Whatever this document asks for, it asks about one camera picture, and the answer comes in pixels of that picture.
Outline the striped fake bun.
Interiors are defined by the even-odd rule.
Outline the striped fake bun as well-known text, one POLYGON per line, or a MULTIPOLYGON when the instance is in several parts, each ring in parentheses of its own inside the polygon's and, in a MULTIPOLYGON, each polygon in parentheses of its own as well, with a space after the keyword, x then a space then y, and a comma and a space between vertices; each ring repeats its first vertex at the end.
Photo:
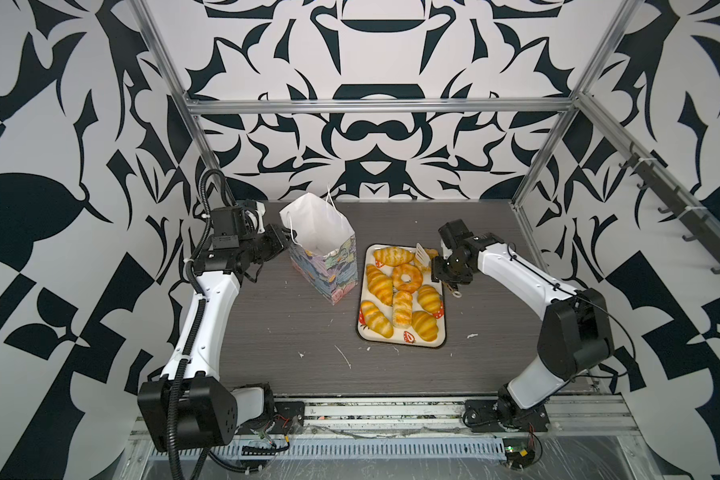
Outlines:
POLYGON ((422 285, 417 291, 417 302, 427 313, 437 316, 443 308, 440 293, 432 285, 422 285))

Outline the colourful printed paper bag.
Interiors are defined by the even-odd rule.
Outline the colourful printed paper bag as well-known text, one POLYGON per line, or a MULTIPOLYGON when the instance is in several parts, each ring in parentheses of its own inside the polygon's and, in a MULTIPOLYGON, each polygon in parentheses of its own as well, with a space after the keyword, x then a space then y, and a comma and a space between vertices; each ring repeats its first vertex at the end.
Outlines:
POLYGON ((305 193, 280 210, 294 268, 335 305, 358 284, 356 233, 330 197, 305 193))

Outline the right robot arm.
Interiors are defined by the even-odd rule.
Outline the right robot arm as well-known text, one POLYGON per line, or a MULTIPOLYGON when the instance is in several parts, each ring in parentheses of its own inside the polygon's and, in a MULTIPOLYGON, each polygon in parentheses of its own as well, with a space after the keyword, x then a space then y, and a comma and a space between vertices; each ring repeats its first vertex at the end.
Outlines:
POLYGON ((443 228, 441 249, 432 261, 432 274, 453 294, 481 273, 508 289, 541 320, 530 364, 498 390, 492 405, 465 403, 462 423, 471 431, 535 428, 552 396, 616 353, 611 326, 625 326, 608 312, 597 290, 577 289, 547 274, 492 234, 455 234, 443 228))

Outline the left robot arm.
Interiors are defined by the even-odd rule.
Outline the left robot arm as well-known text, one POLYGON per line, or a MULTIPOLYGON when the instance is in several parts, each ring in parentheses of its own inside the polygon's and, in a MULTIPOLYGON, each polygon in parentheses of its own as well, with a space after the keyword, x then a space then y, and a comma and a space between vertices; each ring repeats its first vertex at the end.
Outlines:
POLYGON ((222 460, 215 448, 228 445, 241 428, 267 429, 274 422, 270 386, 227 389, 220 380, 220 357, 241 288, 258 279, 249 270, 261 269, 289 245, 287 230, 264 222, 262 203, 236 199, 221 170, 205 171, 198 187, 204 229, 183 262, 193 288, 186 322, 162 372, 141 385, 137 398, 155 448, 167 455, 175 479, 185 476, 182 451, 192 449, 199 452, 193 479, 208 459, 228 471, 248 472, 222 460))

